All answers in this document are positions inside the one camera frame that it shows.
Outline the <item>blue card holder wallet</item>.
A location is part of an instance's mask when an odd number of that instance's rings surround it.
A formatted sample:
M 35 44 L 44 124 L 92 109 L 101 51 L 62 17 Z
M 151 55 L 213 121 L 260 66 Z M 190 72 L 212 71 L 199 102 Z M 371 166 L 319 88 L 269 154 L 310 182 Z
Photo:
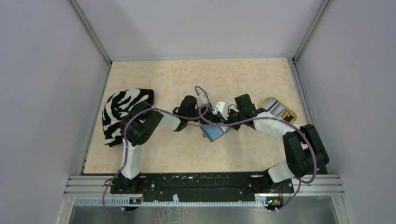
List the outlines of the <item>blue card holder wallet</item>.
M 231 128 L 224 126 L 224 124 L 204 124 L 200 126 L 203 132 L 203 137 L 207 138 L 210 142 L 216 141 L 218 138 L 225 135 Z

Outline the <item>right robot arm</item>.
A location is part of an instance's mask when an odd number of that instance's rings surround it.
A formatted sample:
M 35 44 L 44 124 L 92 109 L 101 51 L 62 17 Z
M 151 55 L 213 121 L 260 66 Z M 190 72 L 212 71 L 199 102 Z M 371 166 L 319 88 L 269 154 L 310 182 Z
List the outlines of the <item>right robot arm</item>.
M 276 192 L 282 181 L 301 179 L 312 173 L 312 182 L 317 169 L 329 163 L 324 144 L 312 124 L 296 126 L 281 117 L 270 113 L 269 109 L 256 108 L 248 94 L 235 98 L 236 109 L 226 109 L 223 115 L 225 124 L 235 130 L 246 125 L 262 131 L 280 141 L 284 147 L 285 160 L 268 168 L 263 173 L 263 187 L 268 192 Z

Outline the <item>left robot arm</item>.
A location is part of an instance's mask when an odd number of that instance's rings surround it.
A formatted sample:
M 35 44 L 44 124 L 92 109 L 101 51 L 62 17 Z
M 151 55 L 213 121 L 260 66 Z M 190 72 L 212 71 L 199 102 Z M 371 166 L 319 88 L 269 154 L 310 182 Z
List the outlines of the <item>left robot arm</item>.
M 136 192 L 140 187 L 140 159 L 143 145 L 154 131 L 166 128 L 174 132 L 185 129 L 190 121 L 203 122 L 198 113 L 205 115 L 210 108 L 198 106 L 194 96 L 186 96 L 181 105 L 173 112 L 154 108 L 143 101 L 136 104 L 131 112 L 120 123 L 123 142 L 123 163 L 119 169 L 113 186 L 119 186 L 118 191 Z

